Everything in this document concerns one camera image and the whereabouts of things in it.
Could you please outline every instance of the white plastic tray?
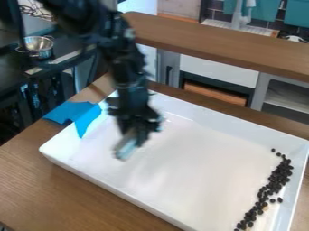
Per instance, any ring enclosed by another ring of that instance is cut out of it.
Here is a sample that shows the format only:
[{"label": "white plastic tray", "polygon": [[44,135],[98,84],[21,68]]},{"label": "white plastic tray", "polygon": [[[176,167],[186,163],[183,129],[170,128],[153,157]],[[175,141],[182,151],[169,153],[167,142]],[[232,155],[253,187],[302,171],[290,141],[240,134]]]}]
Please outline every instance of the white plastic tray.
[{"label": "white plastic tray", "polygon": [[230,231],[257,201],[258,189],[281,159],[295,166],[291,181],[251,231],[289,230],[308,155],[306,140],[156,94],[152,105],[166,118],[127,162],[114,159],[120,139],[103,113],[79,139],[68,126],[40,151],[52,162],[184,229]]}]

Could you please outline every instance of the kitchen counter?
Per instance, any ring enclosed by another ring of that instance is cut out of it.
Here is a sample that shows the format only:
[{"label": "kitchen counter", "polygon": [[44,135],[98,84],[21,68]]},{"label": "kitchen counter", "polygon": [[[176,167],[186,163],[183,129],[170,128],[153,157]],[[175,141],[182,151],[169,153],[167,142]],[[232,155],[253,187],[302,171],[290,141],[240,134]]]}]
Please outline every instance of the kitchen counter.
[{"label": "kitchen counter", "polygon": [[139,43],[309,82],[306,44],[147,14],[127,13],[126,19]]},{"label": "kitchen counter", "polygon": [[[151,83],[157,92],[309,139],[309,125],[181,89]],[[113,91],[102,77],[72,98],[98,102]],[[15,231],[179,230],[160,218],[49,162],[39,147],[64,128],[39,120],[0,147],[0,218]],[[293,231],[309,227],[309,169],[295,212]]]}]

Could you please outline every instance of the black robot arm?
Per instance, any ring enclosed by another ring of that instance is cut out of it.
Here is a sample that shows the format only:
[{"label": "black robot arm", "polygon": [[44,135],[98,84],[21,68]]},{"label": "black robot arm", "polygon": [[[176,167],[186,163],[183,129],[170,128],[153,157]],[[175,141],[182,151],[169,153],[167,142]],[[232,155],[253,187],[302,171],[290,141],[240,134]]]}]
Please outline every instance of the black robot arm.
[{"label": "black robot arm", "polygon": [[145,56],[135,42],[134,30],[120,12],[98,0],[38,0],[56,17],[65,31],[97,44],[108,63],[118,98],[109,98],[109,113],[115,116],[123,140],[116,157],[126,159],[142,146],[151,132],[160,129],[161,117],[148,105]]}]

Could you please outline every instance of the black bean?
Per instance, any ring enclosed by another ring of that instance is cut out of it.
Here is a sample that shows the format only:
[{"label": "black bean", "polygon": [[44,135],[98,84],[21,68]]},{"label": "black bean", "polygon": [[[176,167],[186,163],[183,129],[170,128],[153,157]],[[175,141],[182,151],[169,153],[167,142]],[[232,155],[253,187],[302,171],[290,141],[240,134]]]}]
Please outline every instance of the black bean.
[{"label": "black bean", "polygon": [[242,230],[246,230],[246,228],[247,228],[246,224],[242,224],[242,225],[241,225],[241,229],[242,229]]},{"label": "black bean", "polygon": [[251,217],[245,217],[245,220],[249,222],[251,221]]},{"label": "black bean", "polygon": [[253,227],[253,222],[249,222],[248,227]]}]

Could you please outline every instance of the stainless steel bowl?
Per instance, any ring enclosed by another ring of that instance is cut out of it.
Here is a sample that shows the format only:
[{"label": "stainless steel bowl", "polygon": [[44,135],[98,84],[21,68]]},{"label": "stainless steel bowl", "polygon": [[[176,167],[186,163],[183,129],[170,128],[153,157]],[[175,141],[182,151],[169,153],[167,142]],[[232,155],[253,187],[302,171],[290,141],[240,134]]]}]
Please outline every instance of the stainless steel bowl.
[{"label": "stainless steel bowl", "polygon": [[53,37],[51,36],[29,36],[24,38],[27,51],[21,47],[16,48],[17,52],[25,53],[32,58],[39,60],[48,59],[52,56]]}]

